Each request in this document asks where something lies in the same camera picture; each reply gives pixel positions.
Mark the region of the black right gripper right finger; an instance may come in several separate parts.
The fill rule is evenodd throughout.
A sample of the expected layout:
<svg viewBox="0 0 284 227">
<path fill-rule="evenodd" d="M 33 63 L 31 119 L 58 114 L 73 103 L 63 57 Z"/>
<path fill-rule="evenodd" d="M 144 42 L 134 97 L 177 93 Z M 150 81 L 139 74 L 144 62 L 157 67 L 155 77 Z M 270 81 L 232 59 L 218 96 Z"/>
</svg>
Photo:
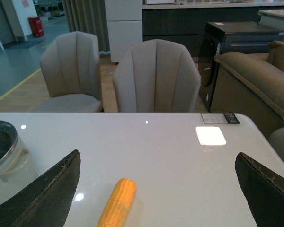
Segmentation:
<svg viewBox="0 0 284 227">
<path fill-rule="evenodd" d="M 257 226 L 284 227 L 284 178 L 243 152 L 235 171 Z"/>
</svg>

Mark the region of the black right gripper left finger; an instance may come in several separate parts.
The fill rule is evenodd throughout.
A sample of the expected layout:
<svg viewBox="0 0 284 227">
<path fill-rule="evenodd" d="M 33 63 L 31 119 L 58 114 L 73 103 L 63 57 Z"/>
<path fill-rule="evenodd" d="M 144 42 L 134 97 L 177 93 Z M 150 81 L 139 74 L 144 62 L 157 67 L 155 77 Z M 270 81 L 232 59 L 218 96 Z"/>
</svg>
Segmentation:
<svg viewBox="0 0 284 227">
<path fill-rule="evenodd" d="M 62 227 L 80 177 L 80 153 L 72 151 L 0 205 L 0 227 Z"/>
</svg>

